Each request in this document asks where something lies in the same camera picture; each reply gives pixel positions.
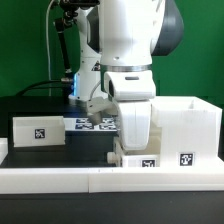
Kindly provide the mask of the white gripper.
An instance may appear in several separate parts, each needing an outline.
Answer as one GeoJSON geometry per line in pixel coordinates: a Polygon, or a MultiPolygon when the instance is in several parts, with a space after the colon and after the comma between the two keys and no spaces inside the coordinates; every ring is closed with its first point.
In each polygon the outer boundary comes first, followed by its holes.
{"type": "Polygon", "coordinates": [[[151,99],[156,93],[152,71],[107,71],[104,88],[118,111],[121,145],[125,150],[144,150],[149,141],[151,99]]]}

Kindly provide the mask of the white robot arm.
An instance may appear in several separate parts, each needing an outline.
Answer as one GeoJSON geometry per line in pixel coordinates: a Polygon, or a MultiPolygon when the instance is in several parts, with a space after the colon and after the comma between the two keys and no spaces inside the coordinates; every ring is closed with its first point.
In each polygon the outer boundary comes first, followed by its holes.
{"type": "Polygon", "coordinates": [[[55,21],[60,38],[77,25],[80,68],[71,70],[62,45],[65,99],[118,117],[120,145],[143,150],[149,142],[156,86],[152,58],[172,52],[183,36],[175,0],[51,0],[63,10],[55,21]]]}

